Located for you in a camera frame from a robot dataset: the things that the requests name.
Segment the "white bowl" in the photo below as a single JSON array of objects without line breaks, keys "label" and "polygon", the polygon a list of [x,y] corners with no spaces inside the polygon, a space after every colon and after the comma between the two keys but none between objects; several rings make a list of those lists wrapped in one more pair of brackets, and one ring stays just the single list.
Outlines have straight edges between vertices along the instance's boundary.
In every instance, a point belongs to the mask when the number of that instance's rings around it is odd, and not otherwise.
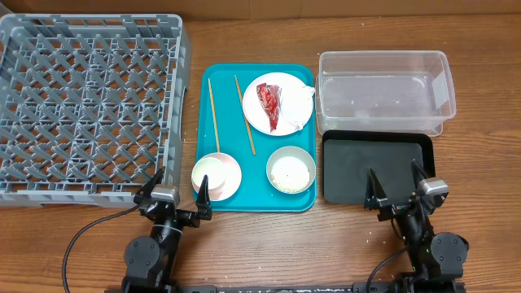
[{"label": "white bowl", "polygon": [[204,175],[208,175],[208,193],[220,194],[226,182],[225,165],[217,158],[202,158],[192,169],[192,185],[199,192]]},{"label": "white bowl", "polygon": [[[241,172],[241,168],[239,163],[231,156],[225,153],[212,153],[204,156],[201,160],[205,160],[207,158],[218,159],[223,163],[223,173],[225,173],[226,180],[224,185],[218,190],[209,190],[208,193],[210,195],[211,201],[222,201],[228,199],[232,195],[237,192],[239,186],[241,185],[241,180],[243,178],[243,174]],[[195,182],[192,179],[192,186],[196,192],[199,192],[201,182]]]},{"label": "white bowl", "polygon": [[[279,161],[280,159],[293,160],[293,159],[288,159],[288,158],[298,159],[298,161],[300,161],[308,169],[309,182],[306,185],[306,187],[302,190],[298,190],[298,191],[281,190],[274,184],[274,179],[271,176],[271,172],[274,169],[275,163],[277,163],[277,161]],[[307,190],[313,184],[313,182],[315,181],[315,177],[317,176],[317,166],[315,165],[315,161],[313,160],[313,157],[307,151],[305,151],[297,146],[285,146],[285,147],[281,147],[278,150],[276,150],[269,157],[268,163],[266,165],[266,176],[268,177],[269,183],[271,183],[271,185],[273,187],[275,187],[275,189],[277,189],[280,192],[283,192],[285,194],[288,194],[288,195],[295,195],[295,194],[299,194],[300,192]]]}]

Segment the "wrapped food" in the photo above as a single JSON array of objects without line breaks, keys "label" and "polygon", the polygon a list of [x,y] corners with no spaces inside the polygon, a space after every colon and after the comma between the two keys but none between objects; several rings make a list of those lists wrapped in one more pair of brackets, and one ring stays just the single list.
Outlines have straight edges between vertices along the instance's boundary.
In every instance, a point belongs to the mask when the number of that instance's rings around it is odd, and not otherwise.
[{"label": "wrapped food", "polygon": [[260,105],[269,117],[270,132],[277,128],[281,91],[282,89],[278,85],[263,83],[257,86],[257,97],[259,97]]}]

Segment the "table surface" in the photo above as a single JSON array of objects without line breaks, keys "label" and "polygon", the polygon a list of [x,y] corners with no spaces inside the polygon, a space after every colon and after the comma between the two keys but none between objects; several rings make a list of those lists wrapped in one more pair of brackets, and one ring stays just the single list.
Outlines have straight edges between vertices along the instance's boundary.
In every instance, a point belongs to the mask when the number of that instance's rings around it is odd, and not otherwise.
[{"label": "table surface", "polygon": [[[301,63],[313,74],[330,50],[442,50],[449,58],[458,113],[433,138],[436,172],[450,196],[431,216],[436,232],[471,245],[463,280],[469,292],[521,286],[521,15],[370,17],[186,23],[194,45],[186,96],[182,207],[194,208],[201,77],[214,63]],[[321,138],[317,136],[317,146]],[[91,206],[0,208],[0,291],[61,292],[62,257],[84,225],[115,210]],[[116,288],[128,242],[150,233],[134,213],[86,232],[72,249],[72,292]],[[183,285],[344,285],[367,279],[402,244],[389,222],[360,206],[325,203],[302,214],[216,213],[186,229],[173,277]],[[406,256],[375,280],[409,271]]]}]

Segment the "clear plastic container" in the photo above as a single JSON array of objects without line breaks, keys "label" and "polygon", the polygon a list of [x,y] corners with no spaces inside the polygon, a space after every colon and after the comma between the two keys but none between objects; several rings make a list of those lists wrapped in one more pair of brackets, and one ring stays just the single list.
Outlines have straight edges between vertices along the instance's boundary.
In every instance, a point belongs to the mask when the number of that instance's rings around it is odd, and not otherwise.
[{"label": "clear plastic container", "polygon": [[453,78],[441,51],[345,51],[320,56],[317,126],[440,135],[456,115]]}]

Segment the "chopstick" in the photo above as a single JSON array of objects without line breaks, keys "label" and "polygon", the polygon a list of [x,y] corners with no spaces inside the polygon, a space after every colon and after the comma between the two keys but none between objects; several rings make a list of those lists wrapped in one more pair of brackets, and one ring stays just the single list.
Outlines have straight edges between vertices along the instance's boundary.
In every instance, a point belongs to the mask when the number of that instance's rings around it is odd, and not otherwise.
[{"label": "chopstick", "polygon": [[[235,76],[235,84],[237,85],[237,93],[239,94],[239,101],[241,101],[241,108],[242,108],[243,107],[243,94],[241,94],[241,89],[239,87],[239,81],[237,80],[237,76]],[[250,124],[247,122],[246,116],[244,117],[244,122],[246,122],[247,135],[250,138],[250,145],[252,145],[252,153],[253,153],[253,155],[255,155],[256,152],[255,152],[255,145],[253,144],[252,131],[250,131]]]},{"label": "chopstick", "polygon": [[221,152],[221,146],[219,145],[219,133],[217,132],[217,120],[215,118],[215,106],[213,105],[212,82],[209,78],[208,88],[210,89],[210,102],[212,103],[213,130],[215,130],[215,142],[217,144],[217,152]]}]

